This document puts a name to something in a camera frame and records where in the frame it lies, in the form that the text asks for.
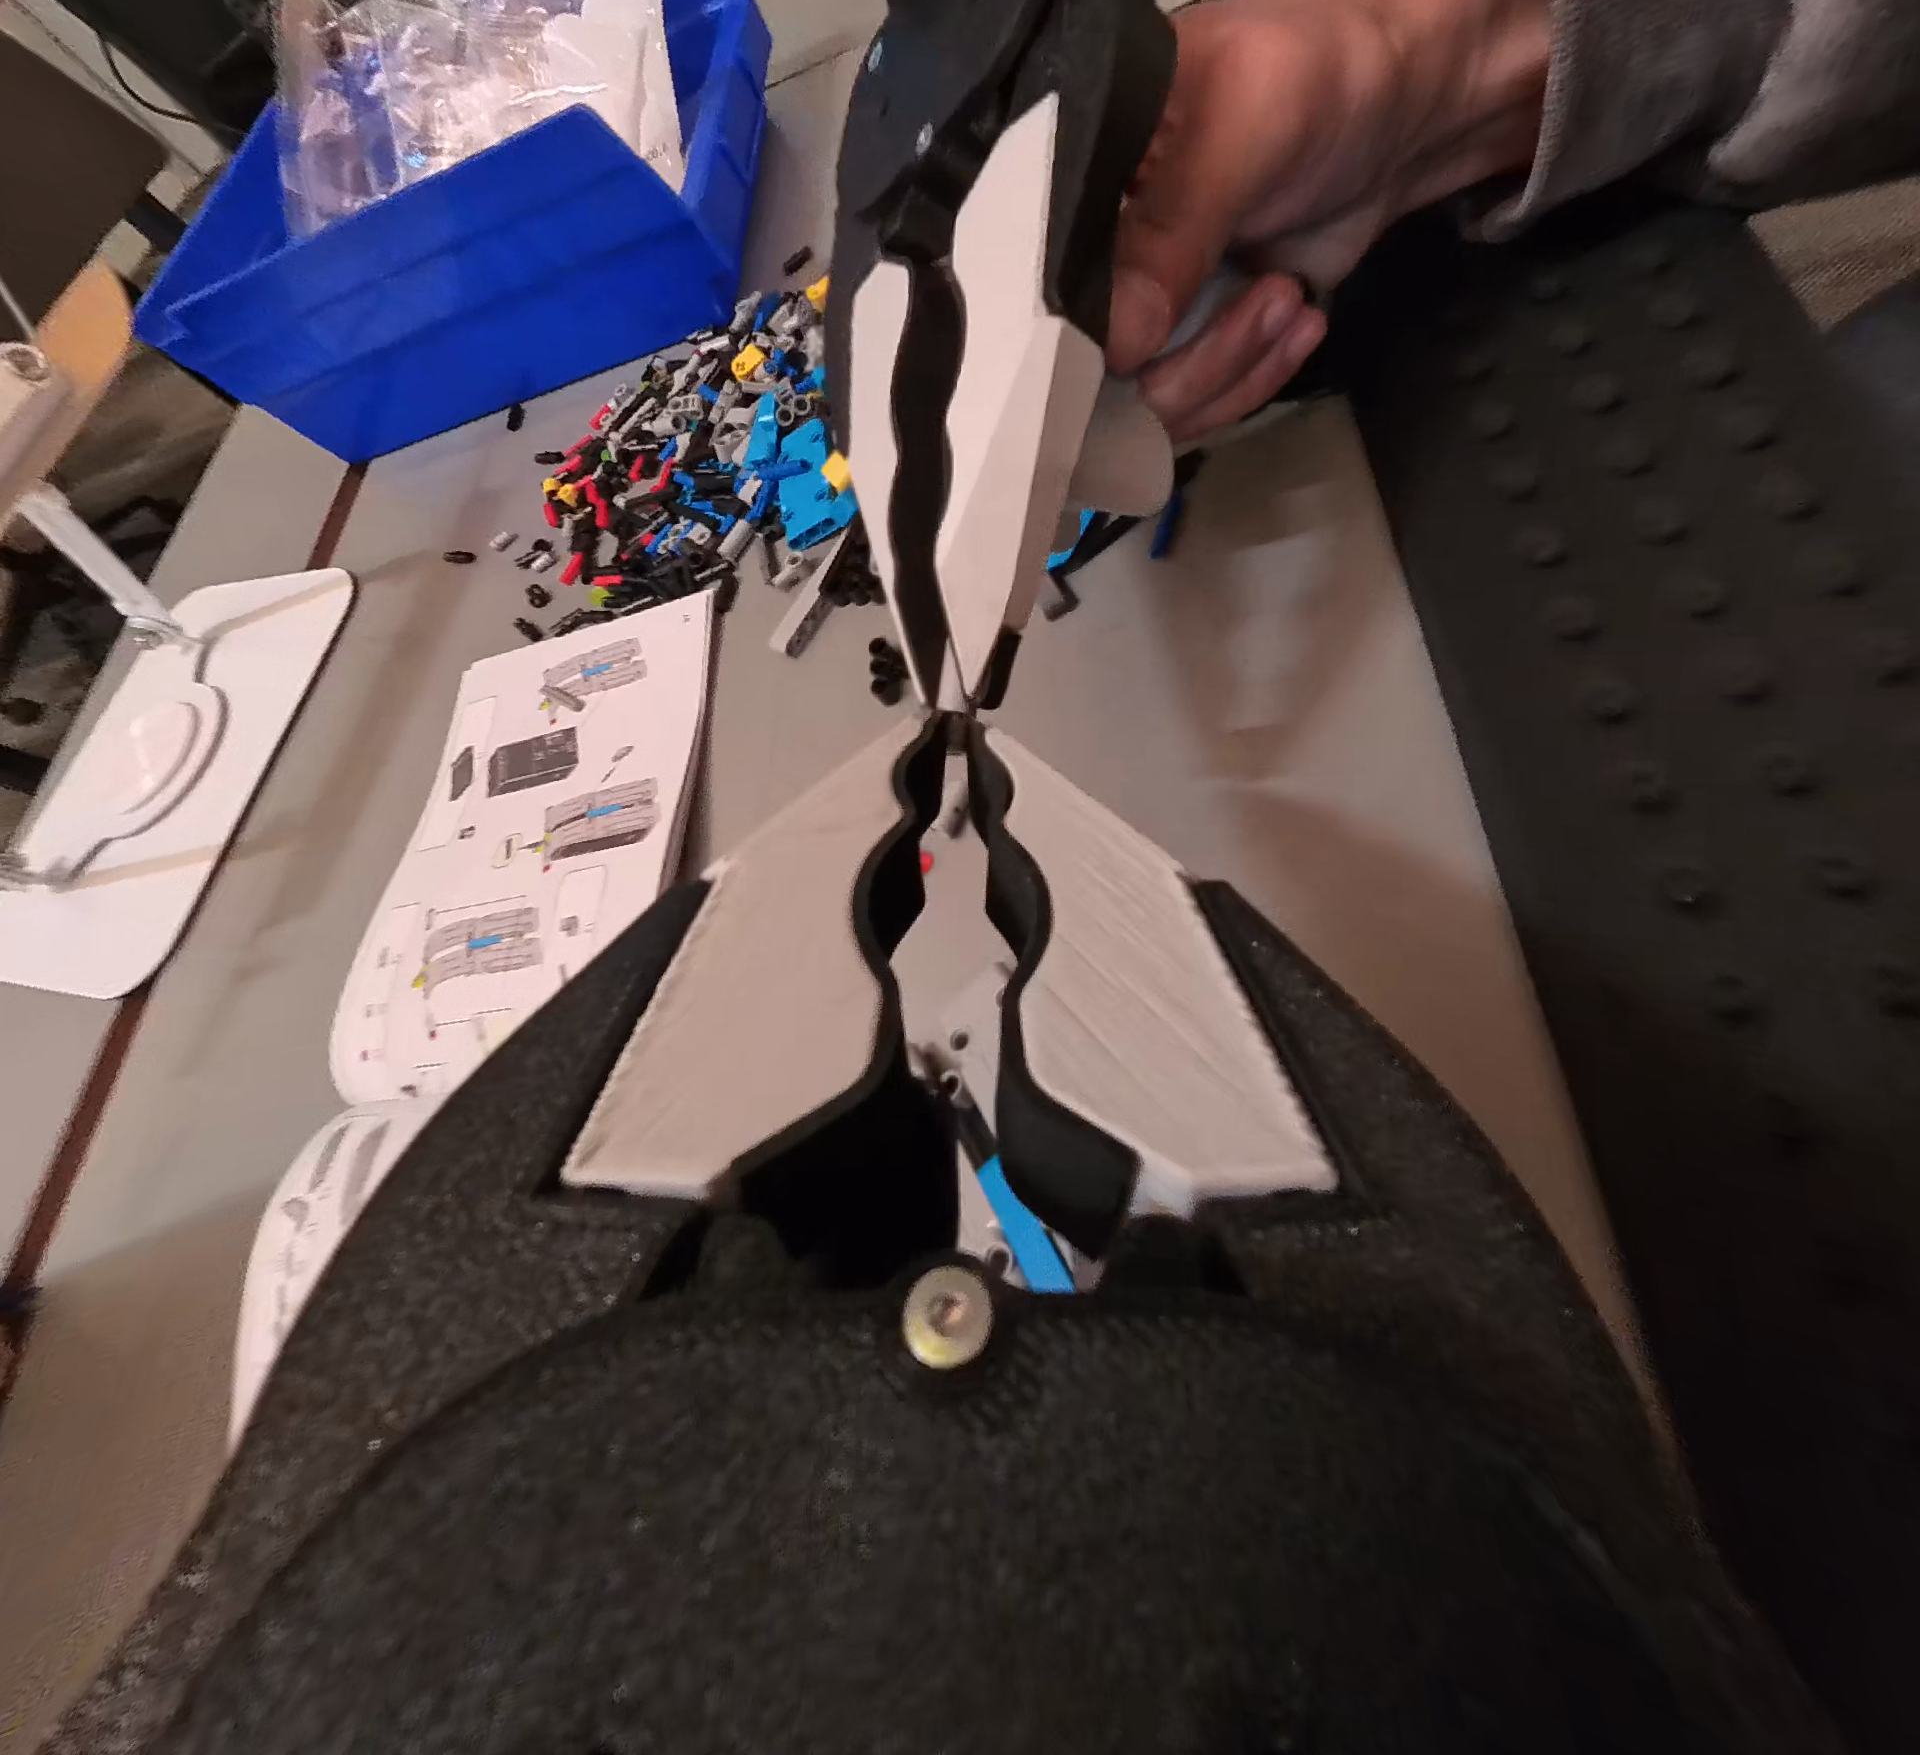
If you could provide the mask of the grey building block assembly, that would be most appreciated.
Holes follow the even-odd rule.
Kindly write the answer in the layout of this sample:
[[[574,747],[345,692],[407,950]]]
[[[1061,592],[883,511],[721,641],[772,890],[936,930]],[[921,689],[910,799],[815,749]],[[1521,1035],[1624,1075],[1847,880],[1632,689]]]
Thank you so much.
[[[1000,1008],[1007,963],[980,971],[936,1022],[921,1048],[958,1149],[958,1252],[1007,1287],[1071,1294],[1074,1255],[1011,1189],[997,1141]]]

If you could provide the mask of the building instruction booklet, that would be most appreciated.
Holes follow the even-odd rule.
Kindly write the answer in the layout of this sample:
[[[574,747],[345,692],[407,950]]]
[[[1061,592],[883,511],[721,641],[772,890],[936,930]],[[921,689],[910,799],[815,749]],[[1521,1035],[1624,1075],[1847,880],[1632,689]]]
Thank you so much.
[[[420,826],[335,1011],[343,1111],[280,1178],[253,1237],[228,1448],[396,1161],[675,877],[715,601],[701,591],[467,668]]]

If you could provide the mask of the grey desk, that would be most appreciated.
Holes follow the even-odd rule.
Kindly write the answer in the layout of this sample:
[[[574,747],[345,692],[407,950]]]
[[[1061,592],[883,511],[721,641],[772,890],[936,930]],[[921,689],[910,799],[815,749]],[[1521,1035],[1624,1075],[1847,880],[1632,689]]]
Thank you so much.
[[[345,568],[357,605],[174,957],[124,1002],[4,990],[4,1750],[31,1752],[223,1471],[256,1219],[337,1115],[329,1035],[467,663],[513,643],[530,447],[467,425],[354,467],[241,410],[158,568]],[[1235,880],[1480,1121],[1638,1377],[1562,1072],[1349,407],[1213,457],[1175,554],[1094,561],[1003,723]]]

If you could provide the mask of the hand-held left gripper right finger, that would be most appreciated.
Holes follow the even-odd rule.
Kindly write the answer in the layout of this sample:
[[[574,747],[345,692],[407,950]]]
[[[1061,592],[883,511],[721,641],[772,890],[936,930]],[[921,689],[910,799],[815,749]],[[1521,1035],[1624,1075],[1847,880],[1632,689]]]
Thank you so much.
[[[1336,1158],[1202,884],[997,729],[971,726],[970,783],[1015,957],[995,1133],[1020,1203],[1099,1262],[1141,1218],[1333,1195]]]

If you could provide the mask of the white desk stand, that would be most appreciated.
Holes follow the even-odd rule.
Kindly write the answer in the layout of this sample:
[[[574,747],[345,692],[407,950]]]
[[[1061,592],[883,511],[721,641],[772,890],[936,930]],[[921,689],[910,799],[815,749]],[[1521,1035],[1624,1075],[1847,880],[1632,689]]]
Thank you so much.
[[[110,596],[135,655],[4,854],[4,984],[124,1000],[205,898],[357,585],[320,568],[168,606],[53,484],[21,515]]]

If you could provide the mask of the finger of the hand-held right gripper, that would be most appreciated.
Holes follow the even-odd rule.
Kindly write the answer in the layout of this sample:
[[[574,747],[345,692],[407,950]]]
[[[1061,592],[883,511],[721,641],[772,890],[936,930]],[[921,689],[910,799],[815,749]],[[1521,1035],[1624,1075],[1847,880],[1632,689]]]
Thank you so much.
[[[963,313],[937,263],[882,259],[852,300],[847,453],[910,675],[929,709],[961,709],[936,554],[948,502],[948,398]]]
[[[1042,296],[1057,133],[1061,95],[1045,95],[995,142],[951,237],[963,357],[936,535],[941,709],[991,705],[995,655],[1034,616],[1105,376],[1102,349]]]

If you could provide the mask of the blue plastic bin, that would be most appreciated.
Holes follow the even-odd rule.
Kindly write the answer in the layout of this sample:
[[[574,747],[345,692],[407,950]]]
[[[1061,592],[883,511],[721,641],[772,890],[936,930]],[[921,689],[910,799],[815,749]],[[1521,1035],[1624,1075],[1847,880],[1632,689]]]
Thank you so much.
[[[756,0],[665,0],[665,22],[685,188],[581,106],[299,237],[268,106],[131,310],[135,339],[352,464],[718,323],[772,42]]]

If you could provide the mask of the black dimpled chair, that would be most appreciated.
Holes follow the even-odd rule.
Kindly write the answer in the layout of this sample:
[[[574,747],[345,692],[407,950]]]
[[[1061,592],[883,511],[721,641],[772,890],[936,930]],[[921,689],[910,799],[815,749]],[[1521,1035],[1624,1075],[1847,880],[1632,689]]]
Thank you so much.
[[[1332,349],[1706,1527],[1918,1750],[1918,498],[1736,215],[1391,230]]]

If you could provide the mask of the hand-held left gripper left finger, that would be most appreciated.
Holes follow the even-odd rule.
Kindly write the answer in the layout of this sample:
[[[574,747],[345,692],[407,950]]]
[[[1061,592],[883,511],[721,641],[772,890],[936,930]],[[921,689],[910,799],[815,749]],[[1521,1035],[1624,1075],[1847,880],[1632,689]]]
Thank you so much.
[[[901,1041],[947,719],[899,722],[709,867],[564,1186],[715,1198],[849,1105]]]

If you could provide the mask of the person's right hand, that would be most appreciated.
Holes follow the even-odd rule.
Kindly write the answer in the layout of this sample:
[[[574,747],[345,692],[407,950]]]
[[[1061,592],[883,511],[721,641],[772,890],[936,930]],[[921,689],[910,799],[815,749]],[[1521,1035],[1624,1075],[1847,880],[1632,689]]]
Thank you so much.
[[[1108,364],[1188,444],[1303,371],[1383,230],[1531,169],[1551,0],[1211,0],[1178,37],[1117,227]]]

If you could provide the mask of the clear plastic bags bundle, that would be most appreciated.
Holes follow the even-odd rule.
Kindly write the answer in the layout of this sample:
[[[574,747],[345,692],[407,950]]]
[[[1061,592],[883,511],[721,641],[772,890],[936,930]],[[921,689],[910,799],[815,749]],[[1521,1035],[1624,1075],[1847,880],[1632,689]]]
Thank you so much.
[[[272,25],[296,239],[575,106],[685,188],[665,0],[273,0]]]

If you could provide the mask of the cluster of black bushings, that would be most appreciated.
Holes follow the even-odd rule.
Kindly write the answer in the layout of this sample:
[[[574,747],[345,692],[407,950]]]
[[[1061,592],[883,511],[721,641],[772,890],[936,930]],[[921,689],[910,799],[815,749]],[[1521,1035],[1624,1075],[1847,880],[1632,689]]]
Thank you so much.
[[[901,641],[887,633],[890,598],[864,531],[852,528],[834,544],[825,601],[830,616],[856,616],[856,633],[866,649],[872,699],[887,706],[901,705],[910,692],[910,663]]]

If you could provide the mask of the pile of blue yellow pieces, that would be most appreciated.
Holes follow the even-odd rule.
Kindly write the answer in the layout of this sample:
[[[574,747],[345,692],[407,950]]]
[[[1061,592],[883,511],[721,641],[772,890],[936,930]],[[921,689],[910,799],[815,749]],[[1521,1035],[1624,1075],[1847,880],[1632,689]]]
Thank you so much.
[[[783,535],[796,554],[830,542],[856,519],[852,477],[830,447],[830,398],[825,393],[825,313],[830,276],[768,296],[746,294],[732,310],[732,327],[701,327],[685,339],[685,360],[671,383],[678,403],[678,453],[686,481],[693,471],[731,474],[742,507],[756,525],[779,522],[768,534]],[[1091,447],[1165,447],[1161,425],[1141,403],[1114,404],[1102,393],[1102,417]],[[1151,557],[1165,557],[1182,519],[1182,487],[1202,464],[1202,451],[1149,460],[1149,474],[1169,477],[1165,494],[1149,512],[1081,511],[1068,512],[1068,542],[1042,568],[1042,618],[1054,622],[1074,606],[1068,578],[1132,525],[1156,519]]]

